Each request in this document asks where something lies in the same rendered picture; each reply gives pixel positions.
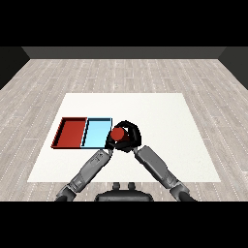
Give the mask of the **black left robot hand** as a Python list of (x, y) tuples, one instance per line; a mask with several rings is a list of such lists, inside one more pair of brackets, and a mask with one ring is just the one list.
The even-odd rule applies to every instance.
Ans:
[(106, 139), (105, 149), (113, 150), (114, 149), (114, 145), (115, 145), (115, 141), (111, 137), (110, 132), (109, 132), (109, 134), (107, 136), (107, 139)]

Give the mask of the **dark grey robot body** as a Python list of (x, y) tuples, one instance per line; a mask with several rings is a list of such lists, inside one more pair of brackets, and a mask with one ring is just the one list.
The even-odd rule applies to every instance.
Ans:
[(134, 182), (128, 183), (127, 190), (120, 189), (120, 183), (114, 182), (112, 189), (98, 194), (95, 202), (153, 202), (150, 194), (138, 191)]

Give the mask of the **small red can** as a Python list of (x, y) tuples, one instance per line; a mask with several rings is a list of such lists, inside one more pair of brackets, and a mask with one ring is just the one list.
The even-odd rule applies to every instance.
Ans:
[(113, 140), (118, 142), (130, 140), (127, 131), (122, 127), (114, 127), (110, 133), (110, 136)]

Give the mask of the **shallow light blue open box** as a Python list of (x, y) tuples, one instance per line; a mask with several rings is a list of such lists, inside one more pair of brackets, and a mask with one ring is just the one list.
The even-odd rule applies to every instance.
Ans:
[(83, 131), (80, 147), (82, 149), (104, 148), (111, 126), (112, 119), (110, 117), (89, 117)]

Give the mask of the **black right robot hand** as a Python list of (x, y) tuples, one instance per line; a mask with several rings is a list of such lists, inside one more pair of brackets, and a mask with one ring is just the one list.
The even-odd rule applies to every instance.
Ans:
[(131, 123), (130, 121), (124, 120), (119, 122), (114, 127), (122, 127), (124, 130), (127, 131), (128, 136), (130, 138), (129, 141), (115, 141), (114, 148), (117, 150), (121, 150), (124, 152), (130, 152), (134, 148), (138, 148), (141, 146), (141, 134), (140, 129), (138, 126), (134, 123)]

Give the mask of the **shallow red open box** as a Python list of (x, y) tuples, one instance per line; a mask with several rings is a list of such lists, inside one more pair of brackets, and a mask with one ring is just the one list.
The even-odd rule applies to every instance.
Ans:
[(53, 149), (80, 149), (86, 117), (63, 117), (51, 144)]

